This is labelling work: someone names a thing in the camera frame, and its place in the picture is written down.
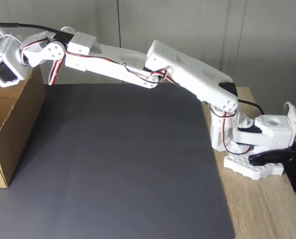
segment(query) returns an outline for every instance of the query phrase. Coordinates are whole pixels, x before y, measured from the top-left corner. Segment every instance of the robotic arm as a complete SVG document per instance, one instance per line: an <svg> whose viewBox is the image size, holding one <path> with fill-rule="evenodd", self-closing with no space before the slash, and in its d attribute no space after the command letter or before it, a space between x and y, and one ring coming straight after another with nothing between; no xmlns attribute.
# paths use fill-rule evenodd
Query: robotic arm
<svg viewBox="0 0 296 239"><path fill-rule="evenodd" d="M224 166L252 179L270 174L281 175L283 165L275 163L271 157L265 157L265 153L292 151L296 143L296 109L291 103L287 103L287 116L262 115L250 119L240 113L236 87L229 76L157 40L145 55L100 44L96 37L75 32L70 27L64 27L61 31L43 31L21 43L14 37L4 37L2 34L0 86L17 84L27 77L30 67L46 60L53 61L49 85L54 83L58 69L65 60L67 67L95 72L149 89L164 80L186 88L200 101L205 101L211 110L212 147L229 152ZM258 164L258 155L261 159L259 163L263 163L264 167L255 165Z"/></svg>

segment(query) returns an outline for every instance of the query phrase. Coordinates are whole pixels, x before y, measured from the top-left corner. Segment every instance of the cardboard box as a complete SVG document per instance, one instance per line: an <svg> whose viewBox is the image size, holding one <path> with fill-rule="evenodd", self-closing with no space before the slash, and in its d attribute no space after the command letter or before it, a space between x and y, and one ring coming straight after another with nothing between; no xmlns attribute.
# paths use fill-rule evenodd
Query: cardboard box
<svg viewBox="0 0 296 239"><path fill-rule="evenodd" d="M0 88L0 188L10 184L45 96L39 68L18 85Z"/></svg>

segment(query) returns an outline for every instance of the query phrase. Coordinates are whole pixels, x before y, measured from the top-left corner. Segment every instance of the wooden table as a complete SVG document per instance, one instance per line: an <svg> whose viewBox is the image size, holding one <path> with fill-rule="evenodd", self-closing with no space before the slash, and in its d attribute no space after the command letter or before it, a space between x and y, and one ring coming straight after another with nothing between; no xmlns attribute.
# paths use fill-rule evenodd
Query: wooden table
<svg viewBox="0 0 296 239"><path fill-rule="evenodd" d="M238 87L238 97L254 102L248 87ZM203 103L210 130L210 110ZM241 104L249 117L259 111ZM214 150L216 163L237 239L296 239L296 195L287 175L251 180L223 167L226 152Z"/></svg>

